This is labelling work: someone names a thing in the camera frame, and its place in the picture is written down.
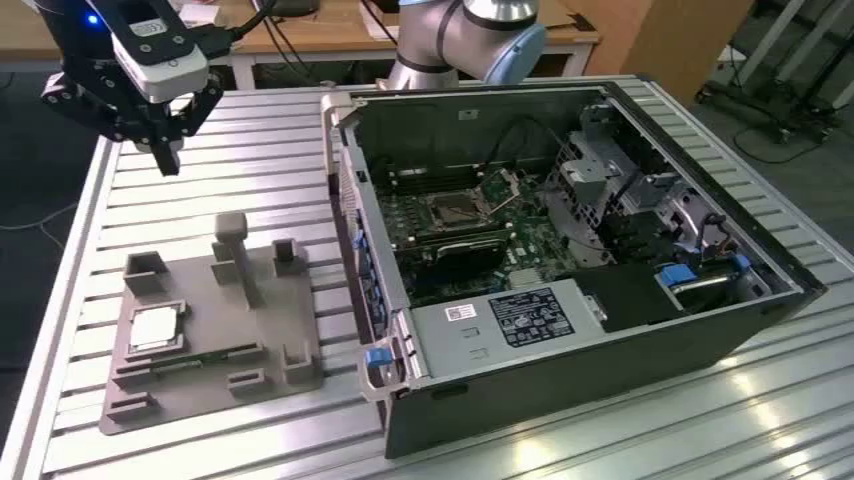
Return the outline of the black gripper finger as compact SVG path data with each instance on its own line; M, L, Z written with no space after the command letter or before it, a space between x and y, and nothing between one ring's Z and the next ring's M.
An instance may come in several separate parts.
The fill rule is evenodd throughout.
M41 101L102 137L141 146L166 174L164 111L149 111L152 104L114 62L62 62L61 71L48 78Z
M180 149L178 143L185 137L196 134L205 119L222 97L221 79L217 74L209 74L205 86L192 93L188 103L181 109L169 115L168 119L168 155L164 160L164 174L177 175L180 170L180 160L176 151Z

